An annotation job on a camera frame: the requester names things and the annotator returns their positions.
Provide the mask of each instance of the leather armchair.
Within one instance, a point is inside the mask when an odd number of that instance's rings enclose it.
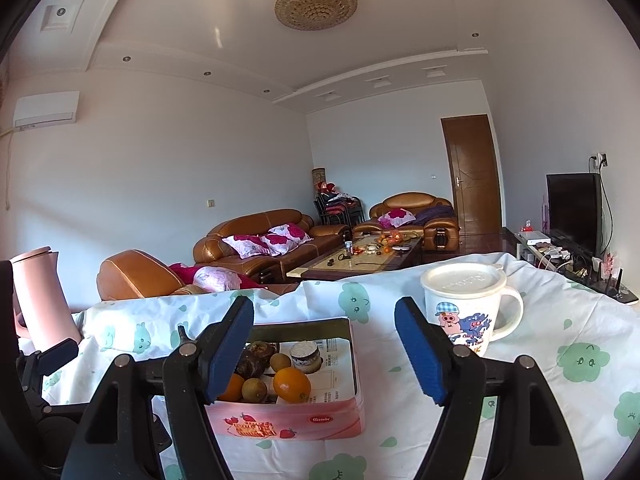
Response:
[[[373,206],[369,210],[371,220],[356,225],[356,227],[353,228],[353,234],[384,232],[385,230],[380,223],[377,222],[377,218],[392,209],[407,209],[407,211],[416,214],[418,211],[437,205],[451,206],[451,202],[445,198],[421,192],[393,195]],[[422,236],[422,248],[425,251],[455,251],[460,246],[460,226],[458,225],[458,218],[455,216],[450,218],[434,218],[424,226],[406,224],[393,230],[400,231],[401,233],[415,233]]]
[[[104,260],[96,284],[103,301],[207,294],[197,285],[185,285],[164,263],[139,250],[123,251]],[[268,285],[267,289],[275,294],[285,294],[296,286]]]
[[[272,227],[290,222],[308,233],[313,240],[282,256],[251,256],[242,259],[222,241],[232,235],[261,236]],[[241,272],[258,283],[282,283],[287,272],[339,247],[350,233],[347,225],[315,226],[310,216],[296,209],[276,209],[233,218],[215,226],[193,247],[193,259],[197,264],[221,266]]]

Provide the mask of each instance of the pink pitcher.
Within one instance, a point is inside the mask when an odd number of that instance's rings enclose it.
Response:
[[[14,287],[27,328],[17,316],[15,332],[30,338],[36,350],[45,351],[71,338],[80,342],[80,334],[71,317],[60,279],[58,253],[41,247],[11,259]]]

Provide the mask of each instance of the television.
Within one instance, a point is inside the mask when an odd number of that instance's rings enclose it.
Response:
[[[549,174],[549,235],[555,245],[599,256],[602,194],[597,173]]]

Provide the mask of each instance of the cup on coffee table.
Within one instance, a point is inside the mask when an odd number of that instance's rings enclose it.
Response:
[[[479,263],[443,264],[420,277],[427,320],[439,324],[453,344],[466,345],[479,356],[489,342],[513,332],[524,312],[520,293],[507,285],[502,268]],[[516,299],[517,308],[495,328],[504,296]]]

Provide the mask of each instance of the blue checkered cap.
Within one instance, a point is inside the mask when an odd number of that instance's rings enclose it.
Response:
[[[443,312],[453,312],[454,314],[460,314],[460,309],[453,303],[443,301],[442,303],[436,305],[436,316],[438,314],[442,314]]]

